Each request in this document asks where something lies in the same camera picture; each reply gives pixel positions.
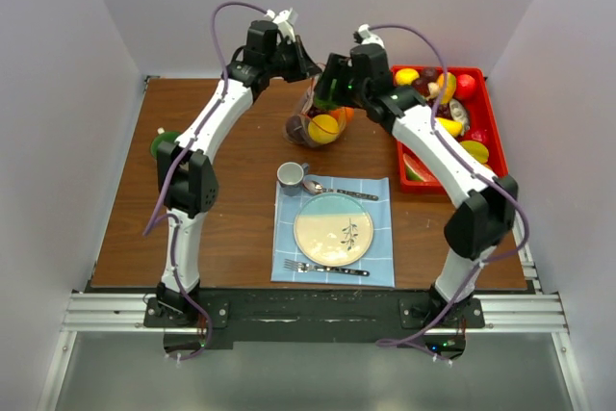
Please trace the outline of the green bell pepper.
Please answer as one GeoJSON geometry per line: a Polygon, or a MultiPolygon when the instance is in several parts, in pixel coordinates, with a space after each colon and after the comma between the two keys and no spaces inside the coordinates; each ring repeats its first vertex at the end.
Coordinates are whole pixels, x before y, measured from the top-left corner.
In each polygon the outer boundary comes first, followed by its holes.
{"type": "Polygon", "coordinates": [[[314,98],[313,103],[315,107],[324,112],[334,111],[339,107],[339,104],[334,101],[320,99],[317,97],[314,98]]]}

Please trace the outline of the orange fruit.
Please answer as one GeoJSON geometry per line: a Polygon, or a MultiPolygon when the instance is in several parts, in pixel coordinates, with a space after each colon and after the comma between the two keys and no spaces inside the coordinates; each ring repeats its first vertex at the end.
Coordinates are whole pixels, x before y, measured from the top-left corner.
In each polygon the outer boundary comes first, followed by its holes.
{"type": "Polygon", "coordinates": [[[354,118],[354,109],[349,107],[342,107],[338,113],[338,120],[344,123],[349,123],[354,118]]]}

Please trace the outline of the yellow lemon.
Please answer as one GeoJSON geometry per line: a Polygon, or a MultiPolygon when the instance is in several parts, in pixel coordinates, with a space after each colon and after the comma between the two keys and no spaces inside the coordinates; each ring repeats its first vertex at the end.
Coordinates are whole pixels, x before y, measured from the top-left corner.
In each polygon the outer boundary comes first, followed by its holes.
{"type": "Polygon", "coordinates": [[[330,115],[314,116],[308,124],[308,135],[317,144],[329,144],[335,141],[340,133],[338,121],[330,115]]]}

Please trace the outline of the clear zip top bag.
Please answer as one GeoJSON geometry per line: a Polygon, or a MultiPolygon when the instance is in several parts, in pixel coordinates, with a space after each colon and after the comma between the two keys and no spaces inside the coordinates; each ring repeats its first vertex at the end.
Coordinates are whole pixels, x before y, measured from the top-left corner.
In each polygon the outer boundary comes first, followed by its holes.
{"type": "Polygon", "coordinates": [[[348,107],[334,107],[316,98],[318,76],[312,77],[306,91],[283,126],[286,141],[309,148],[319,148],[336,141],[355,116],[348,107]]]}

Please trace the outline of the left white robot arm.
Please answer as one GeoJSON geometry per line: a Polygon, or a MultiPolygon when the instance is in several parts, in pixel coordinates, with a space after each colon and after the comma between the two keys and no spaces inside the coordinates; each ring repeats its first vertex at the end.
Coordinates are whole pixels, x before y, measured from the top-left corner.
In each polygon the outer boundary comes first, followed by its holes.
{"type": "Polygon", "coordinates": [[[198,255],[203,222],[218,198],[214,160],[231,128],[274,78],[288,83],[319,74],[290,11],[253,21],[246,40],[222,70],[210,102],[189,128],[156,149],[160,196],[168,226],[167,261],[156,300],[178,326],[199,315],[198,255]]]}

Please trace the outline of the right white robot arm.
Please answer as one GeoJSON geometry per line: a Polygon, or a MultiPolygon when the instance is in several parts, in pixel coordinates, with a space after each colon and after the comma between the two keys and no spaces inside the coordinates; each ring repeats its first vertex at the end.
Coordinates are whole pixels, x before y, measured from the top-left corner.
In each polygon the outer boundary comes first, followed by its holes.
{"type": "Polygon", "coordinates": [[[395,84],[381,45],[357,45],[346,56],[330,54],[315,96],[365,111],[423,163],[449,196],[454,207],[444,228],[449,251],[432,285],[428,314],[435,324],[452,326],[463,315],[461,300],[474,291],[480,267],[513,226],[517,182],[474,159],[433,117],[415,88],[395,84]]]}

